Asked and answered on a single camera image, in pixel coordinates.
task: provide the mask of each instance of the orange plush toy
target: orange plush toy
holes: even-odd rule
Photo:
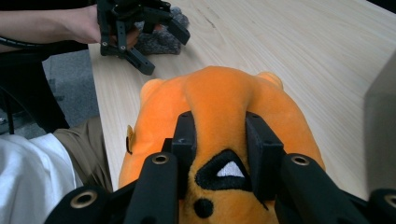
[[[198,178],[203,167],[208,169],[223,156],[239,161],[233,175],[249,175],[247,112],[266,121],[287,153],[309,156],[324,168],[303,113],[276,75],[252,76],[210,66],[169,80],[153,79],[143,87],[136,125],[134,130],[128,127],[127,149],[132,153],[125,154],[120,187],[139,177],[145,158],[161,151],[163,140],[173,137],[178,116],[186,111],[194,118],[197,148],[186,196],[179,202],[180,223],[277,223],[274,202],[259,202],[242,187],[206,188]],[[210,206],[210,212],[200,214],[200,206]]]

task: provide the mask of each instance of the person's arm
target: person's arm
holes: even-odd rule
[[[99,43],[100,30],[96,6],[39,11],[0,11],[0,36],[35,44],[75,40]],[[138,31],[128,34],[128,47],[137,42]],[[15,50],[0,45],[0,52]]]

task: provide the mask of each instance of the black felt patch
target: black felt patch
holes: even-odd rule
[[[198,217],[210,217],[213,214],[213,203],[208,199],[199,199],[194,203],[194,211]]]
[[[235,168],[239,175],[219,175],[219,172],[229,164]],[[250,177],[244,164],[236,153],[228,148],[214,156],[197,172],[195,182],[203,189],[241,189],[252,191]]]

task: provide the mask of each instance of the person's leg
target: person's leg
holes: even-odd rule
[[[107,163],[105,140],[99,117],[77,127],[58,129],[55,137],[64,145],[84,185],[96,185],[113,191]]]

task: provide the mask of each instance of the black chair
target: black chair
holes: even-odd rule
[[[50,89],[42,62],[51,55],[87,48],[85,44],[64,41],[50,49],[0,53],[0,91],[4,98],[10,133],[14,133],[10,101],[20,105],[46,133],[69,128]]]

